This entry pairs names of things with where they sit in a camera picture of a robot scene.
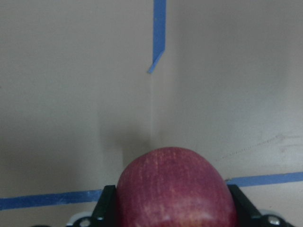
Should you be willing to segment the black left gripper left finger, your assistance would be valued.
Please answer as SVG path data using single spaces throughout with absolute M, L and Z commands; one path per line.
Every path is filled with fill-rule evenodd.
M 93 227 L 116 227 L 116 186 L 107 185 L 91 215 Z

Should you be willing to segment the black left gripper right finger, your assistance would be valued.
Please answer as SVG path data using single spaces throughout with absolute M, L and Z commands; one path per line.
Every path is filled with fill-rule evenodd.
M 237 211 L 237 227 L 259 227 L 261 213 L 235 184 L 228 185 Z

